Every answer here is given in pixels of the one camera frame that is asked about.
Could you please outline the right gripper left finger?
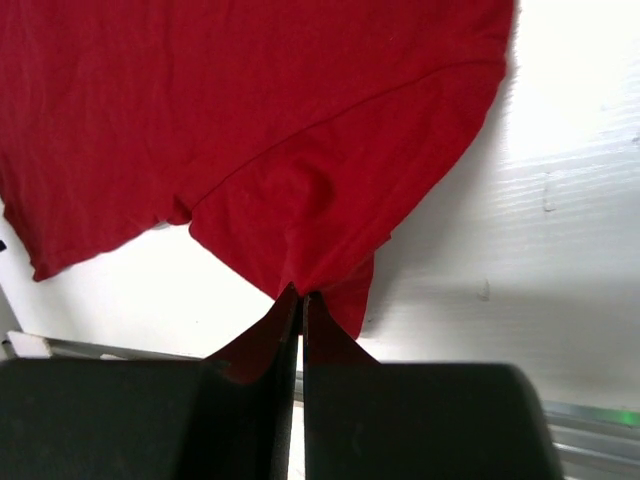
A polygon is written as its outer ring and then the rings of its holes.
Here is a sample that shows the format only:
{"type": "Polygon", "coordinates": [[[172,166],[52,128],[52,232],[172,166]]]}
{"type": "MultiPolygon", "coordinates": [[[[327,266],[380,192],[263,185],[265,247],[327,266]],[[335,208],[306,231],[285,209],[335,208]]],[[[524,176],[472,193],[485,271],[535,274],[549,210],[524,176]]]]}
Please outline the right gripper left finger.
{"type": "Polygon", "coordinates": [[[283,479],[300,299],[195,360],[1,365],[5,479],[283,479]]]}

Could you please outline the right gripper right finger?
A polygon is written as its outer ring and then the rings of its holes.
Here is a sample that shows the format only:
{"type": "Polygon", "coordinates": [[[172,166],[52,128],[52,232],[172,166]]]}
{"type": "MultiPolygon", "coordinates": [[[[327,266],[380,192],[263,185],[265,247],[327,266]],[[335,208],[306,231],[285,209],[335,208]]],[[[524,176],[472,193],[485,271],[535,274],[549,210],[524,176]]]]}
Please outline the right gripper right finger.
{"type": "Polygon", "coordinates": [[[382,363],[306,298],[310,479],[559,479],[532,383],[504,363],[382,363]]]}

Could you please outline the dark red t shirt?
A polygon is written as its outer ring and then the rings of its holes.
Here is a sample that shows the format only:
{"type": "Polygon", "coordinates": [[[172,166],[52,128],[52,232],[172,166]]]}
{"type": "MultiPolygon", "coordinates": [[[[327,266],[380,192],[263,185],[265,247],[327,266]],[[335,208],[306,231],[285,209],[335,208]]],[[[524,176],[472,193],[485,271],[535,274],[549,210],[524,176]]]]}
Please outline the dark red t shirt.
{"type": "Polygon", "coordinates": [[[375,251],[480,131],[511,1],[5,1],[1,198],[42,281],[162,223],[364,323],[375,251]]]}

